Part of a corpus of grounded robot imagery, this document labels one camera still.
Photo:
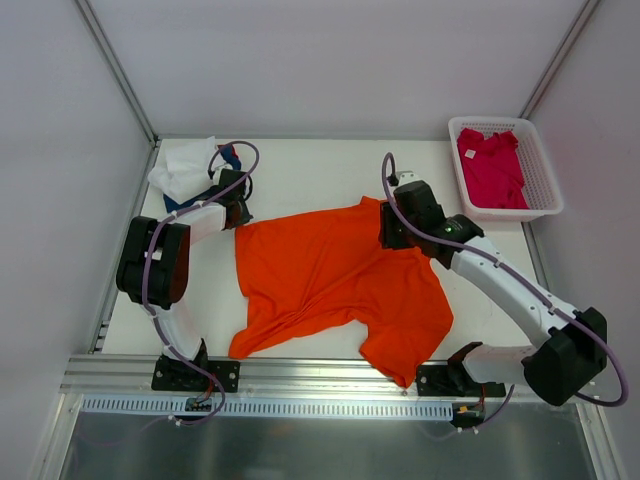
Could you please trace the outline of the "orange t-shirt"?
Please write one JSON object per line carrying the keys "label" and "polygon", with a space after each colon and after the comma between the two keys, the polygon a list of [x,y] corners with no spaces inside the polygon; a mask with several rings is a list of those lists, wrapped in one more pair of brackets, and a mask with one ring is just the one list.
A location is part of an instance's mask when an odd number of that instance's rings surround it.
{"label": "orange t-shirt", "polygon": [[454,315],[429,258],[414,247],[381,247],[380,206],[364,197],[237,228],[236,272],[248,312],[230,357],[357,320],[367,328],[361,356],[400,387],[414,381]]}

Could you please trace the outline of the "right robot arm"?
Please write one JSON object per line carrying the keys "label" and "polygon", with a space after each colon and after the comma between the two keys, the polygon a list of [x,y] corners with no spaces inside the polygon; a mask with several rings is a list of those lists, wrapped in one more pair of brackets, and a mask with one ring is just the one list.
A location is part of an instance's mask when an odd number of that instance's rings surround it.
{"label": "right robot arm", "polygon": [[487,383],[524,385],[561,406],[608,366],[607,322],[599,311],[580,311],[527,279],[472,220],[446,216],[430,186],[411,172],[385,177],[383,188],[381,245],[414,247],[466,279],[528,340],[521,346],[475,341],[459,349],[447,366],[455,393],[470,395]]}

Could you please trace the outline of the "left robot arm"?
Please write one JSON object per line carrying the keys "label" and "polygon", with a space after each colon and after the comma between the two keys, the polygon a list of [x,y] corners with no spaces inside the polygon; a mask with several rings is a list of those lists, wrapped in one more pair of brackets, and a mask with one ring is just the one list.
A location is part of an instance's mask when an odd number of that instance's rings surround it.
{"label": "left robot arm", "polygon": [[162,219],[134,217],[128,227],[116,273],[117,288],[151,318],[164,355],[179,360],[174,378],[188,390],[208,381],[209,367],[198,357],[206,350],[184,299],[190,250],[214,234],[247,224],[246,201],[253,185],[249,174],[222,168],[213,186]]}

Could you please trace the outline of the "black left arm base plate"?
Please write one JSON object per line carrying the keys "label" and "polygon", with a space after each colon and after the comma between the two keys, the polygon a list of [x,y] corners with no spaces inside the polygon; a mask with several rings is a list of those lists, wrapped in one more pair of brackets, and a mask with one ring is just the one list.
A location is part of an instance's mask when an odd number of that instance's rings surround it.
{"label": "black left arm base plate", "polygon": [[[238,361],[208,358],[199,366],[218,380],[225,392],[230,393],[238,391],[240,367]],[[219,392],[219,388],[207,376],[179,360],[161,355],[155,363],[151,380],[153,391],[204,393],[210,385],[213,385],[214,392]]]}

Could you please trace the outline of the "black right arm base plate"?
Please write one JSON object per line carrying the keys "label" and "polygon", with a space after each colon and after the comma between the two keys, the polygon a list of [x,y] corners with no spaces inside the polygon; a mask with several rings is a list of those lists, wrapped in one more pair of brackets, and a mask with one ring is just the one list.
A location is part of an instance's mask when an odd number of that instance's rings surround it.
{"label": "black right arm base plate", "polygon": [[502,383],[478,383],[459,366],[424,364],[416,369],[418,395],[421,397],[485,397],[502,398],[506,388]]}

